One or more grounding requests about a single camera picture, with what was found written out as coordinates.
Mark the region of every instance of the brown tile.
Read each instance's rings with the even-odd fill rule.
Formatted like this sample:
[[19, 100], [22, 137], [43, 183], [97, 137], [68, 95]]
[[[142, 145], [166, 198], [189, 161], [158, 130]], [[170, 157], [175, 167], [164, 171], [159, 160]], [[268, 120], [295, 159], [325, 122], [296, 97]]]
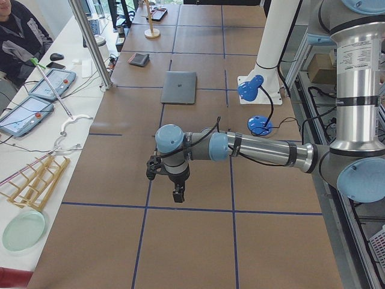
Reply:
[[145, 67], [128, 64], [133, 54], [134, 52], [120, 54], [112, 73], [112, 82], [118, 86], [162, 87], [165, 73], [170, 67], [171, 54], [150, 53], [150, 61]]
[[226, 92], [222, 90], [197, 90], [194, 105], [165, 105], [162, 125], [178, 125], [184, 131], [199, 132], [213, 126], [221, 116], [220, 128], [228, 127]]
[[63, 201], [144, 206], [154, 148], [151, 135], [89, 135]]
[[132, 25], [122, 51], [172, 52], [175, 37], [175, 26], [158, 25], [161, 35], [148, 39], [144, 32], [150, 29], [147, 25]]
[[239, 287], [342, 289], [322, 216], [237, 214]]
[[149, 210], [135, 289], [234, 289], [231, 213]]
[[143, 211], [62, 205], [28, 288], [131, 286]]
[[184, 203], [174, 203], [174, 183], [158, 175], [152, 183], [150, 206], [231, 210], [229, 161], [190, 161], [189, 166]]
[[260, 6], [223, 6], [224, 26], [265, 27], [266, 16]]
[[222, 27], [179, 26], [174, 52], [223, 54]]
[[161, 89], [109, 89], [103, 96], [90, 133], [153, 135], [161, 118], [161, 93]]
[[232, 160], [235, 208], [319, 213], [312, 176], [292, 167], [270, 167], [243, 157]]
[[[163, 16], [161, 21], [153, 21], [153, 25], [176, 25], [179, 15], [179, 5], [164, 5], [165, 8], [167, 8], [167, 14]], [[136, 12], [134, 21], [132, 21], [133, 24], [143, 24], [143, 25], [149, 25], [148, 20], [146, 19], [147, 16], [147, 7], [146, 5], [141, 5], [138, 7], [138, 10]]]
[[197, 72], [198, 89], [226, 89], [223, 55], [173, 54], [171, 70]]
[[220, 5], [182, 5], [178, 25], [220, 26], [222, 11]]
[[247, 76], [255, 67], [257, 56], [226, 55], [225, 68], [228, 89], [238, 88], [238, 77]]
[[257, 55], [262, 40], [263, 28], [224, 28], [226, 54]]
[[[232, 131], [241, 132], [250, 135], [247, 128], [247, 121], [253, 116], [268, 117], [271, 112], [270, 105], [262, 104], [240, 104], [238, 92], [228, 92], [229, 96], [229, 124]], [[287, 117], [295, 117], [291, 101], [289, 98], [282, 99], [282, 105], [275, 105], [271, 121], [273, 126], [278, 127]], [[266, 136], [275, 140], [296, 140], [300, 141], [301, 136], [296, 121], [288, 119], [290, 122], [281, 124], [279, 129], [273, 129], [273, 132]]]

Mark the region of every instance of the blue tablet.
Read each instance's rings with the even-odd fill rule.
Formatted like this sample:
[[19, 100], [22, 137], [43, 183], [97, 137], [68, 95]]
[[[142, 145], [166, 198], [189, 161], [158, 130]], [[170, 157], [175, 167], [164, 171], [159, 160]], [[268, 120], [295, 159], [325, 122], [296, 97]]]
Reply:
[[29, 96], [0, 119], [0, 130], [14, 137], [21, 137], [29, 133], [53, 110], [52, 103]]
[[[52, 68], [47, 73], [47, 78], [57, 93], [61, 96], [72, 84], [76, 78], [76, 73], [69, 70]], [[31, 96], [45, 99], [47, 101], [56, 101], [56, 96], [52, 92], [48, 83], [42, 78], [29, 92]]]

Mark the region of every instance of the keyboard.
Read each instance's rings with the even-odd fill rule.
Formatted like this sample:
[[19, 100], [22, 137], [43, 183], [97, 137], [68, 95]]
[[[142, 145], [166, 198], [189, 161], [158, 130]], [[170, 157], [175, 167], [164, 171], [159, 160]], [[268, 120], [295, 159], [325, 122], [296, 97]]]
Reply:
[[92, 34], [100, 35], [99, 21], [97, 19], [91, 19], [91, 20], [88, 20], [88, 23], [90, 24]]

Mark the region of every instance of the black mouse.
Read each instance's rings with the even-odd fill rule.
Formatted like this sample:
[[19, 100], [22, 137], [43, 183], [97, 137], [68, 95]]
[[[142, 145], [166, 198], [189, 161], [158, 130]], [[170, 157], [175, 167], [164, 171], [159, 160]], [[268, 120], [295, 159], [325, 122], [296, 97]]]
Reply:
[[62, 60], [64, 59], [64, 55], [60, 53], [52, 53], [49, 59], [51, 59], [51, 61]]

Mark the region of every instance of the closed laptop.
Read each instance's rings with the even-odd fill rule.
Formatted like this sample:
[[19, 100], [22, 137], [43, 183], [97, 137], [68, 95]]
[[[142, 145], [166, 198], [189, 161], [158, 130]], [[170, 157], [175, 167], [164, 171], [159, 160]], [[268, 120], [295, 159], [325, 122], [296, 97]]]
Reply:
[[161, 102], [163, 104], [194, 104], [196, 84], [196, 72], [167, 71]]

